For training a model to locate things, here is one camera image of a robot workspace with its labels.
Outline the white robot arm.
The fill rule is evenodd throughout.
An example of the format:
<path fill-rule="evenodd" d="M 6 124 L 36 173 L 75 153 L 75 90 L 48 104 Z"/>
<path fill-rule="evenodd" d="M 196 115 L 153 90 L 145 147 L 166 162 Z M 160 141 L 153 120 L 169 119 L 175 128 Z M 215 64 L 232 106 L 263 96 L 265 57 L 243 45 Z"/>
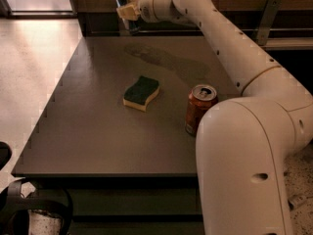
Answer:
<path fill-rule="evenodd" d="M 197 172 L 205 235 L 292 235 L 284 160 L 313 137 L 313 98 L 211 0 L 116 0 L 127 23 L 196 24 L 239 97 L 201 119 Z"/>

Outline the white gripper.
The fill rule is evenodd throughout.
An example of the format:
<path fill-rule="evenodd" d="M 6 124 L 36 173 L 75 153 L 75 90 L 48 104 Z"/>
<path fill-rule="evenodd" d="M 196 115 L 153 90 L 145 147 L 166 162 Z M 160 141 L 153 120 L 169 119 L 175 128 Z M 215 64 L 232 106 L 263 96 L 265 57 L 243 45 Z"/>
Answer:
<path fill-rule="evenodd" d="M 118 15 L 129 21 L 137 21 L 140 16 L 146 23 L 158 23 L 160 21 L 160 0 L 137 0 L 134 2 L 122 5 L 117 9 Z"/>

